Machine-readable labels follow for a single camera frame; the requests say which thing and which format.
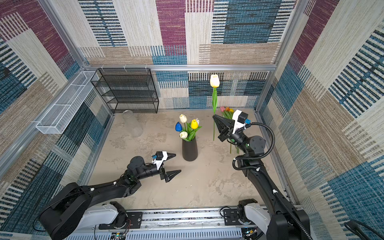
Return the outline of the pale cream tulip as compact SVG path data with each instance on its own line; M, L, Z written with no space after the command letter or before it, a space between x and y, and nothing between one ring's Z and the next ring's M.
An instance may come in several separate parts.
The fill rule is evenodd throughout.
M185 131L180 132L180 138L181 138L182 140L184 140L184 141L187 141L187 142L190 141L190 140L189 140L189 135L188 135L188 133L185 132Z

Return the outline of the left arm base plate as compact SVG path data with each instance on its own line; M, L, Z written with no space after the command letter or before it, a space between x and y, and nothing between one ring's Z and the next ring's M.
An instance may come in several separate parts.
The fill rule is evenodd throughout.
M99 230L139 229L142 223L143 212L127 212L118 214L111 224L98 226Z

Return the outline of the orange cream tulip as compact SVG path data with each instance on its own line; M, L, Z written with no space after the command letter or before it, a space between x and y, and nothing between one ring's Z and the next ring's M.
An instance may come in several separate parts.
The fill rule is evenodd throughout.
M220 78L219 78L219 76L217 74L211 75L210 85L213 88L212 107L213 107L213 113L215 115L216 114L217 105L218 105L217 88L220 86Z

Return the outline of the dark grey cylindrical vase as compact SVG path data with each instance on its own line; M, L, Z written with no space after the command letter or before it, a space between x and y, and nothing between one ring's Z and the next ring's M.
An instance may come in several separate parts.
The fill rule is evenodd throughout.
M198 157L198 145L197 140L194 138L191 141L182 140L182 154L184 160L192 162Z

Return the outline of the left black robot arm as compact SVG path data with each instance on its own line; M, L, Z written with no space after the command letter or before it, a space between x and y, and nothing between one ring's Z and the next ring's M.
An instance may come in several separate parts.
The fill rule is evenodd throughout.
M161 180L170 182L180 171L166 172L163 165L175 156L158 151L150 163L136 156L117 180L93 186L70 183L52 198L37 220L53 240L63 240L76 230L90 226L128 229L130 220L127 211L115 199L133 195L145 178L159 175Z

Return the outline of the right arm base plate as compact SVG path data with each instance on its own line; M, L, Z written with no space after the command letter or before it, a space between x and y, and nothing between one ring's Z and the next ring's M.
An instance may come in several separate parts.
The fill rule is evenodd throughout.
M230 207L222 207L220 215L224 218L226 226L249 225L250 221L246 218L242 210L233 209Z

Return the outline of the clear glass vase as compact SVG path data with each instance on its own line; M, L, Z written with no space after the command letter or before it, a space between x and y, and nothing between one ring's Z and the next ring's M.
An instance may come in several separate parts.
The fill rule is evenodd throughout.
M143 134L143 128L133 111L125 110L123 112L123 119L133 138L140 137Z

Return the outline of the blue tulip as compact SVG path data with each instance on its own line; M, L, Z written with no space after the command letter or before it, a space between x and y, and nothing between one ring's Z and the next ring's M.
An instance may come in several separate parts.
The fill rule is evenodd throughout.
M182 126L182 124L180 122L177 122L176 125L175 125L175 130L179 133L183 132L184 131L184 128Z

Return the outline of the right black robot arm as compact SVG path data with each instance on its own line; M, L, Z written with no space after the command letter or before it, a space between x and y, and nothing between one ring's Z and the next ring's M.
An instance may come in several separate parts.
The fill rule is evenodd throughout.
M240 201L238 213L243 223L254 223L268 240L310 240L310 219L304 210L297 208L287 200L268 174L262 159L268 156L275 146L273 130L263 123L253 123L248 114L237 110L232 119L213 115L219 131L219 140L237 146L243 155L232 161L236 171L241 171L254 185L265 209L251 199ZM265 128L271 136L271 144L265 150L266 141L261 136L247 137L244 131L250 127Z

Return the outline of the cream white tulip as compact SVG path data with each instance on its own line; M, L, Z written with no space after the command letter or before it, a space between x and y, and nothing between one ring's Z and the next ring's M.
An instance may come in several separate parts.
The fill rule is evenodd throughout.
M180 122L184 124L184 131L188 133L188 128L187 128L187 117L183 114L180 115Z

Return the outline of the yellow tulip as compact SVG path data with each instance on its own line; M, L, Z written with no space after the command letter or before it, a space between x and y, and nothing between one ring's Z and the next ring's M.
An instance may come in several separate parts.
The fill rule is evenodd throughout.
M195 139L196 137L196 133L197 131L201 128L200 125L197 124L196 120L193 119L190 123L189 123L189 140L192 141Z

